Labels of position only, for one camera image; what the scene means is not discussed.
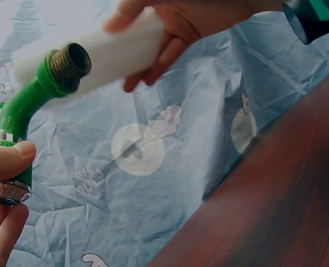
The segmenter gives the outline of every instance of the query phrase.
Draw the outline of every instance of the wooden surface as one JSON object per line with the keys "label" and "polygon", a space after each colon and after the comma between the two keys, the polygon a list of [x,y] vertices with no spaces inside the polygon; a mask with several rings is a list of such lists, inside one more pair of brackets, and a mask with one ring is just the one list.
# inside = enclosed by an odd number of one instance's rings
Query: wooden surface
{"label": "wooden surface", "polygon": [[329,266],[329,76],[147,267]]}

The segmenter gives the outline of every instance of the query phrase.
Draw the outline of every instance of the green hose connector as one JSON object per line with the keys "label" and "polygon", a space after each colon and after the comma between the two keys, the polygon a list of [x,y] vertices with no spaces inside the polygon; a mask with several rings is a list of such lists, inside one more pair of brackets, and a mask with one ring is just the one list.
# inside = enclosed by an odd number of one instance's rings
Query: green hose connector
{"label": "green hose connector", "polygon": [[283,11],[305,45],[329,33],[329,0],[291,0]]}
{"label": "green hose connector", "polygon": [[[36,70],[36,78],[12,98],[0,103],[0,146],[27,140],[32,116],[49,100],[77,91],[80,79],[91,71],[88,53],[70,43],[47,55]],[[32,196],[32,165],[7,181],[0,181],[0,204],[15,205]]]}

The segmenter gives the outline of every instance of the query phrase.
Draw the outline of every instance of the brass threaded fitting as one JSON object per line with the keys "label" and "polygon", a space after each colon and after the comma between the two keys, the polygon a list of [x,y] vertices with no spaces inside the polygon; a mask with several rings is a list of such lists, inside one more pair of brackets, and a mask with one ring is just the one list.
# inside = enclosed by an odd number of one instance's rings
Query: brass threaded fitting
{"label": "brass threaded fitting", "polygon": [[52,53],[49,68],[59,84],[76,91],[80,79],[91,70],[91,60],[82,46],[70,43],[63,49]]}

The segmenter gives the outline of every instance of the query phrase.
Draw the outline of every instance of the wrinkled plastic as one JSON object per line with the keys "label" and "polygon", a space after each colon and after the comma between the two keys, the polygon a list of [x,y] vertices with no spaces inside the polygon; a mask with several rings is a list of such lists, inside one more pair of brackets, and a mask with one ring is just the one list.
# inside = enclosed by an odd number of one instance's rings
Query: wrinkled plastic
{"label": "wrinkled plastic", "polygon": [[[13,51],[114,6],[0,1],[0,100],[16,86]],[[143,267],[252,136],[327,74],[329,34],[305,46],[283,13],[264,13],[193,45],[152,88],[115,82],[40,110],[31,214],[8,266]]]}

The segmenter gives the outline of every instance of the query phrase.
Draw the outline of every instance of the hose nozzle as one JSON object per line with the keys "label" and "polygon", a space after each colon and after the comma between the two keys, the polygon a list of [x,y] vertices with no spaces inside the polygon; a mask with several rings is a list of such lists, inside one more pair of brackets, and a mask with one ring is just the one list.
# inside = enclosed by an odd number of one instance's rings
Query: hose nozzle
{"label": "hose nozzle", "polygon": [[[0,103],[0,146],[27,140],[32,116],[49,100],[77,91],[80,79],[91,71],[85,49],[70,43],[45,57],[36,78],[5,103]],[[0,204],[15,205],[32,196],[32,165],[10,180],[0,181]]]}

